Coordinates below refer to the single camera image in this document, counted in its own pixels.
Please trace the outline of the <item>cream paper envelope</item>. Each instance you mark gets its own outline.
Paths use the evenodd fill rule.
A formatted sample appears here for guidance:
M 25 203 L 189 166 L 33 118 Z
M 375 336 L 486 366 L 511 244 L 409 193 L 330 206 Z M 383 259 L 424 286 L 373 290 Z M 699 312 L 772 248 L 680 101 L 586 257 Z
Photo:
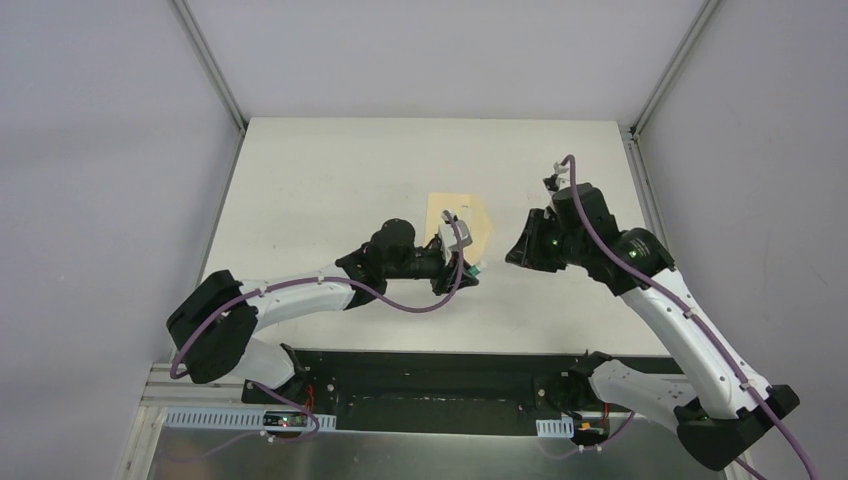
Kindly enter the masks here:
M 468 227 L 472 243 L 464 248 L 465 259 L 470 264 L 479 264 L 494 232 L 494 227 L 485 210 L 480 196 L 475 194 L 430 192 L 427 196 L 427 209 L 423 240 L 427 243 L 438 233 L 443 223 L 441 213 L 449 210 Z

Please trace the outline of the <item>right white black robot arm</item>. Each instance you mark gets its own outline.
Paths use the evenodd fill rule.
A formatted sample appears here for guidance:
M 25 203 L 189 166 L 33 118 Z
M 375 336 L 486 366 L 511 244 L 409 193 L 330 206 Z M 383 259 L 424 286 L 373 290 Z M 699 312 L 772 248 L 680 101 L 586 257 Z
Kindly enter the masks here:
M 649 326 L 686 378 L 666 381 L 587 353 L 549 387 L 553 407 L 569 415 L 599 403 L 624 407 L 674 433 L 702 466 L 721 471 L 799 406 L 791 387 L 769 382 L 715 329 L 653 233 L 620 229 L 589 183 L 549 192 L 549 205 L 530 210 L 506 261 L 550 273 L 583 268 Z

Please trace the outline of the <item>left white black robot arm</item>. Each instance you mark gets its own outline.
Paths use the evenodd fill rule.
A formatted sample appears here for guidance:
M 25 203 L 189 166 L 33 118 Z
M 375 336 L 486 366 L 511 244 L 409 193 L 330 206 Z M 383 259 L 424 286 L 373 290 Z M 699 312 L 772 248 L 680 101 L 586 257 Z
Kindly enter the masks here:
M 292 349 L 262 341 L 258 332 L 374 300 L 407 313 L 429 313 L 458 290 L 478 285 L 475 267 L 465 258 L 473 243 L 465 221 L 446 214 L 427 244 L 415 238 L 411 223 L 390 219 L 358 249 L 312 272 L 276 280 L 238 280 L 228 270 L 210 274 L 166 321 L 177 349 L 171 377 L 208 384 L 233 376 L 265 386 L 281 404 L 297 402 L 305 378 Z M 426 307 L 402 305 L 386 295 L 391 280 L 427 280 L 440 300 Z

